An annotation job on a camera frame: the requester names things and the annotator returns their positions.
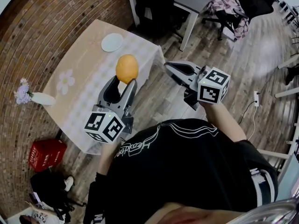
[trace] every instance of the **black hair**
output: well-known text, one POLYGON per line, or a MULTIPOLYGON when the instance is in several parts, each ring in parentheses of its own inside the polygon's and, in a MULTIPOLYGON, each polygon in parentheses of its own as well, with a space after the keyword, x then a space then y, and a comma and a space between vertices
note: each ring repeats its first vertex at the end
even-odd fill
POLYGON ((23 216, 19 217, 21 224, 31 224, 31 221, 26 220, 23 216))

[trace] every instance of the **yellow round object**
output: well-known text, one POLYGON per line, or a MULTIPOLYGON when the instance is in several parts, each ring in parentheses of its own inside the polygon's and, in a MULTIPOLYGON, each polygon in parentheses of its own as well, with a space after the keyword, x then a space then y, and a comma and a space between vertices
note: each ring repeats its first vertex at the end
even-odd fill
POLYGON ((138 62, 133 55, 123 55, 116 65, 116 76, 123 83, 128 84, 138 76, 138 62))

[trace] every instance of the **brick wall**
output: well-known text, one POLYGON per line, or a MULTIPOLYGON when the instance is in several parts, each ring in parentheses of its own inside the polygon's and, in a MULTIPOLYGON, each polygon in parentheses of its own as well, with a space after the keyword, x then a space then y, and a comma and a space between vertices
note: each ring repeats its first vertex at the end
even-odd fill
POLYGON ((58 127, 42 106, 17 105, 13 91, 22 77, 42 91, 69 47, 94 20, 127 29, 128 0, 12 0, 0 16, 0 215, 27 205, 31 143, 54 137, 58 127))

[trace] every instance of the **black t-shirt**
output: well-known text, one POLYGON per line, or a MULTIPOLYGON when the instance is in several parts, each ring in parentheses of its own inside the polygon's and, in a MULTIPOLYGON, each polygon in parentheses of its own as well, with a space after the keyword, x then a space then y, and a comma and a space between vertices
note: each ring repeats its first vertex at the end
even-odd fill
POLYGON ((106 224, 143 224, 169 202, 249 211, 253 168, 268 171, 277 195, 275 170, 250 142, 234 143, 200 119, 168 120, 121 146, 107 176, 91 184, 84 223, 104 211, 106 224))

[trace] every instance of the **glasses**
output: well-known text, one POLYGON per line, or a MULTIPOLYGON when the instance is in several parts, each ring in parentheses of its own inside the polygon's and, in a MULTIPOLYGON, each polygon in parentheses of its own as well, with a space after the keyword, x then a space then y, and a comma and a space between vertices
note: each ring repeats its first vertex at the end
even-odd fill
POLYGON ((257 207, 227 224, 298 224, 299 195, 257 207))

